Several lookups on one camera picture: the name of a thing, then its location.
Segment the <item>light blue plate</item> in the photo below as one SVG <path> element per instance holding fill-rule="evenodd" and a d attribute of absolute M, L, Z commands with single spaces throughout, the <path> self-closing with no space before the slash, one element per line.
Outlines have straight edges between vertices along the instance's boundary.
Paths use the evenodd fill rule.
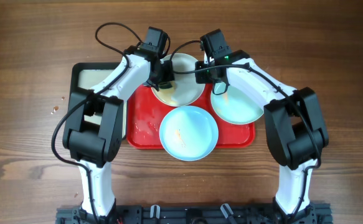
<path fill-rule="evenodd" d="M 165 151 L 182 161 L 198 161 L 216 147 L 219 128 L 213 116 L 196 106 L 171 110 L 159 127 L 159 140 Z"/>

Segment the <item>red serving tray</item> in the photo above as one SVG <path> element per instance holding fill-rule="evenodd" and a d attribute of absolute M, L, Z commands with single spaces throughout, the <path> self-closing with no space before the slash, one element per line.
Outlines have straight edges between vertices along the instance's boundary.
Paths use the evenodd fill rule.
<path fill-rule="evenodd" d="M 192 103 L 209 112 L 219 128 L 217 148 L 243 148 L 255 139 L 255 124 L 231 124 L 216 115 L 210 103 L 212 85 L 207 84 L 201 96 Z M 127 102 L 126 139 L 137 149 L 162 149 L 159 140 L 161 121 L 172 106 L 160 102 L 151 88 L 139 86 Z"/>

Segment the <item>pale green plate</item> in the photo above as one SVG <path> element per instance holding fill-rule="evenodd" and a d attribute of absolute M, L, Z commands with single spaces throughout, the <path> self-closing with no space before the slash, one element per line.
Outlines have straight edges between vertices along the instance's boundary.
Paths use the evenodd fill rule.
<path fill-rule="evenodd" d="M 249 124 L 263 116 L 263 110 L 246 94 L 225 83 L 216 83 L 210 94 L 215 114 L 231 124 Z"/>

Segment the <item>green yellow sponge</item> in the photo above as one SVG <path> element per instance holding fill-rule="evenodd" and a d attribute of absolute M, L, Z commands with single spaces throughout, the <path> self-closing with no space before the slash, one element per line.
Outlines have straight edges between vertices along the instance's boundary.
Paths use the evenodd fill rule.
<path fill-rule="evenodd" d="M 160 90 L 170 90 L 174 88 L 172 82 L 163 82 L 159 84 Z"/>

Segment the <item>white plate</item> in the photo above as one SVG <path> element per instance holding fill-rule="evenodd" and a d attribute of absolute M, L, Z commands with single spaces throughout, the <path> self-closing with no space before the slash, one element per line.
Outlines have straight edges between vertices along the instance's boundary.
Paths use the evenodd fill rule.
<path fill-rule="evenodd" d="M 188 54 L 176 53 L 172 58 L 173 69 L 177 72 L 195 70 L 197 59 Z M 196 82 L 195 74 L 175 74 L 170 90 L 156 91 L 152 88 L 155 97 L 168 106 L 178 107 L 189 105 L 197 100 L 204 91 L 205 85 Z"/>

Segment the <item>black water tray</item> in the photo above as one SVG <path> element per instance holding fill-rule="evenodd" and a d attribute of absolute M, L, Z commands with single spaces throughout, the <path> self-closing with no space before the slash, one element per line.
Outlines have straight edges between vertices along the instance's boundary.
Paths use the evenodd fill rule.
<path fill-rule="evenodd" d="M 119 62 L 85 62 L 77 63 L 72 68 L 72 78 L 70 84 L 70 94 L 78 87 L 90 89 L 102 82 L 110 73 L 119 65 Z M 84 116 L 85 121 L 100 125 L 101 114 Z M 122 140 L 126 139 L 126 122 L 127 122 L 127 101 L 123 105 L 123 124 Z"/>

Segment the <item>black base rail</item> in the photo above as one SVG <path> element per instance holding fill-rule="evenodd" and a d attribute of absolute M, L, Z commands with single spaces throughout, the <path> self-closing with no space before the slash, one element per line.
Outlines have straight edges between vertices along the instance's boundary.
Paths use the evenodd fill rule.
<path fill-rule="evenodd" d="M 332 224 L 332 210 L 328 203 L 311 203 L 306 212 L 297 215 L 292 223 Z M 199 207 L 160 207 L 152 205 L 117 205 L 109 218 L 100 217 L 100 223 L 286 223 L 281 212 L 271 203 L 254 203 L 245 206 L 223 204 Z M 55 223 L 96 223 L 92 215 L 81 207 L 58 208 Z"/>

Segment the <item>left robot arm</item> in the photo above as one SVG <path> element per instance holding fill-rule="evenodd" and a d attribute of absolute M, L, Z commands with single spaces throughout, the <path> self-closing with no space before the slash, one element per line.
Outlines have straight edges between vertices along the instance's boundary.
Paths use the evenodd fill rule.
<path fill-rule="evenodd" d="M 142 84 L 163 82 L 163 47 L 141 44 L 123 52 L 119 65 L 90 88 L 76 87 L 70 94 L 63 146 L 69 162 L 78 166 L 84 199 L 79 209 L 85 222 L 114 220 L 116 198 L 111 187 L 111 162 L 121 145 L 123 105 Z"/>

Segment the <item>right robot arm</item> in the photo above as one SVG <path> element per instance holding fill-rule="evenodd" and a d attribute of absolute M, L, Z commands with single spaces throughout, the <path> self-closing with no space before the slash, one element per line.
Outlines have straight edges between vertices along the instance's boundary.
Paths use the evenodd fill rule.
<path fill-rule="evenodd" d="M 312 171 L 321 166 L 322 150 L 329 143 L 315 92 L 278 81 L 242 50 L 218 57 L 206 53 L 196 71 L 204 80 L 235 87 L 263 110 L 267 146 L 280 166 L 275 209 L 289 222 L 302 216 L 310 204 Z"/>

